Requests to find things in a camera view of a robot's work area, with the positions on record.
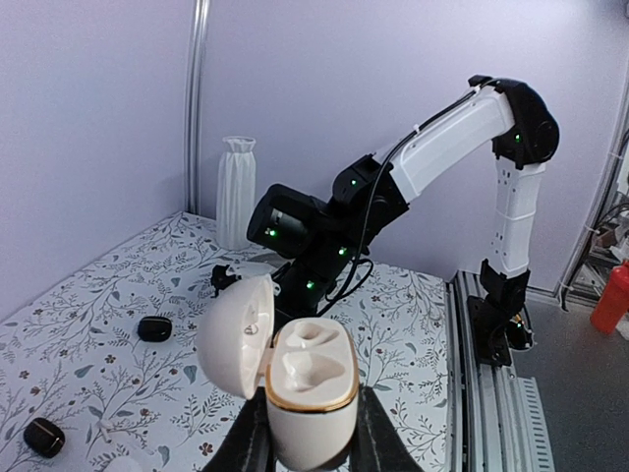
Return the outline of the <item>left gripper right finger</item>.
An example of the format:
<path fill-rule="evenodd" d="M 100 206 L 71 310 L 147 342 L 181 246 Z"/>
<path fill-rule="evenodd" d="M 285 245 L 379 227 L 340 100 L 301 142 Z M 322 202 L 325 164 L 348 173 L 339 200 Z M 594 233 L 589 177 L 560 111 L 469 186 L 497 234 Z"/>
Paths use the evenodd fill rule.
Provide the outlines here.
<path fill-rule="evenodd" d="M 377 395 L 370 386 L 359 390 L 357 425 L 350 449 L 351 471 L 417 471 Z"/>

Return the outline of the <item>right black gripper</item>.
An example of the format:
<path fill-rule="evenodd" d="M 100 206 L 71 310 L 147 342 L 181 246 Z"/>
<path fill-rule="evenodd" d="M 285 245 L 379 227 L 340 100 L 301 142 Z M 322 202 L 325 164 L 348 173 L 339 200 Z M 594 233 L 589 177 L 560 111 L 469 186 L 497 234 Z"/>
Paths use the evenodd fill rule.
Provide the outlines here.
<path fill-rule="evenodd" d="M 278 320 L 321 317 L 319 302 L 336 286 L 343 263 L 314 266 L 298 261 L 286 263 L 272 274 L 280 288 L 274 298 Z"/>

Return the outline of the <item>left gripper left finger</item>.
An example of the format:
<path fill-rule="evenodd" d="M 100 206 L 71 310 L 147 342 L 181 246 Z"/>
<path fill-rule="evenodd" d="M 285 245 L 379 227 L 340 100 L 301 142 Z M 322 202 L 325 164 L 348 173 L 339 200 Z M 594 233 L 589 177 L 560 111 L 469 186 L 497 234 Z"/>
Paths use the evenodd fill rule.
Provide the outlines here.
<path fill-rule="evenodd" d="M 270 427 L 266 397 L 247 400 L 203 472 L 270 470 Z"/>

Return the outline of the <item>beige earbud charging case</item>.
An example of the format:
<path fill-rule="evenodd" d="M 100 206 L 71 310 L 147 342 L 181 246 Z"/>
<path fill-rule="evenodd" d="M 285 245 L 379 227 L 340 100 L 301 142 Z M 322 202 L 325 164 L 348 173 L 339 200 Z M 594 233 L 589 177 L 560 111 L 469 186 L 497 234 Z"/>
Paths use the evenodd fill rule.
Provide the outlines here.
<path fill-rule="evenodd" d="M 221 390 L 246 400 L 264 388 L 272 443 L 292 471 L 320 470 L 350 442 L 359 404 L 358 360 L 343 324 L 328 318 L 275 326 L 267 274 L 223 290 L 196 336 L 200 369 Z"/>

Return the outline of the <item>white stem earbud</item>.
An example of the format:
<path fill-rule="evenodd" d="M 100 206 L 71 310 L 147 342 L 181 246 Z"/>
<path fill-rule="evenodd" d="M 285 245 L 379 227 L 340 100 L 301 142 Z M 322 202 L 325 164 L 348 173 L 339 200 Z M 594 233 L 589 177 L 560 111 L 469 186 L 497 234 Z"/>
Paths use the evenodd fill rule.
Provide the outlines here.
<path fill-rule="evenodd" d="M 103 440 L 106 443 L 111 443 L 112 438 L 110 436 L 110 430 L 112 429 L 112 425 L 109 421 L 101 419 L 98 421 L 98 429 L 102 435 Z"/>

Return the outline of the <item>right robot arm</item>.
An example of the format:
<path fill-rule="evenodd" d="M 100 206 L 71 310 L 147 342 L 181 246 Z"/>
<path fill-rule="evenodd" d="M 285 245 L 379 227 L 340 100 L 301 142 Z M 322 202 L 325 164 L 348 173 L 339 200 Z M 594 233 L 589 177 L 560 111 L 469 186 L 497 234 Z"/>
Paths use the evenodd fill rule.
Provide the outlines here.
<path fill-rule="evenodd" d="M 474 333 L 484 343 L 503 335 L 525 304 L 537 199 L 559 145 L 559 127 L 529 85 L 489 76 L 471 78 L 461 98 L 385 156 L 369 153 L 345 168 L 328 201 L 282 184 L 268 188 L 247 237 L 288 262 L 278 278 L 276 323 L 329 310 L 346 293 L 374 237 L 436 178 L 483 145 L 495 157 L 497 203 L 490 252 L 481 266 L 486 296 L 473 314 Z"/>

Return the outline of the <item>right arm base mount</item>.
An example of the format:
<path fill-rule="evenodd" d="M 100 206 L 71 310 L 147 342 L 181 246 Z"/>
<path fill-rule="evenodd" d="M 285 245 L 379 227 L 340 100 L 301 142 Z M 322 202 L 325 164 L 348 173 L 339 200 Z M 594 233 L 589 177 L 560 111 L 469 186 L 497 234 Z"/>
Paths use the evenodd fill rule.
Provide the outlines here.
<path fill-rule="evenodd" d="M 528 351 L 534 347 L 534 333 L 526 306 L 515 315 L 505 315 L 478 296 L 469 296 L 466 304 L 479 364 L 509 367 L 512 350 Z"/>

